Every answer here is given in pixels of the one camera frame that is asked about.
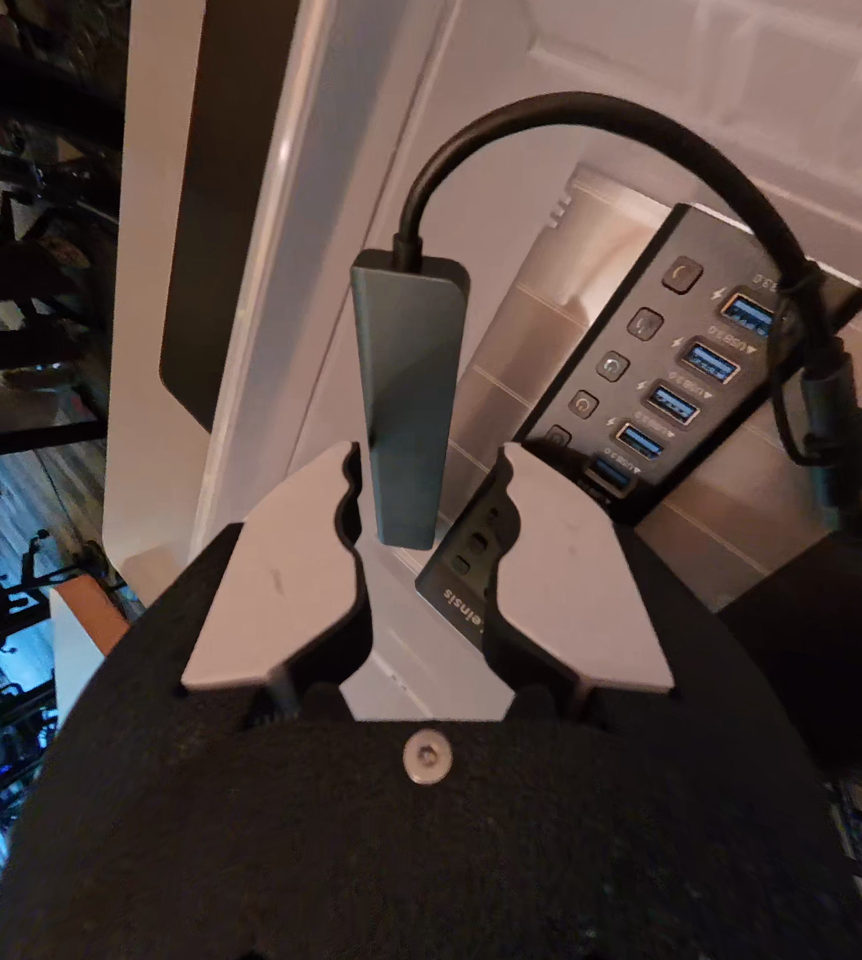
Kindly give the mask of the black multi-port USB hub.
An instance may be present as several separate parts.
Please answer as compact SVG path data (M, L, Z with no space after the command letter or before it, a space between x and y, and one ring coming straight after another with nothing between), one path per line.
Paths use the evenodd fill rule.
M678 204L580 340L574 296L555 306L550 239L534 245L461 378L440 512L449 528L417 593L481 647L497 561L500 447L515 441L563 469L617 523L636 526L766 400L800 375L797 444L832 510L862 500L862 409L839 338L809 359L804 324L761 244L736 222Z

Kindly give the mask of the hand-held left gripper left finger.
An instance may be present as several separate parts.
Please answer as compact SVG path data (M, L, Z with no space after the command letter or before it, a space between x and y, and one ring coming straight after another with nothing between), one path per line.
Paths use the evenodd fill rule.
M265 690L295 713L373 649L360 446L340 440L265 494L238 536L181 675L189 692Z

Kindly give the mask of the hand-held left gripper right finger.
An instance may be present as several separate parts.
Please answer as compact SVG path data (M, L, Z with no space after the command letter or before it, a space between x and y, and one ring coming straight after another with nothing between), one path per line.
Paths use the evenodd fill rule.
M489 669L515 695L542 690L557 714L582 714L600 690L669 694L672 669L605 511L516 442L502 446L489 492Z

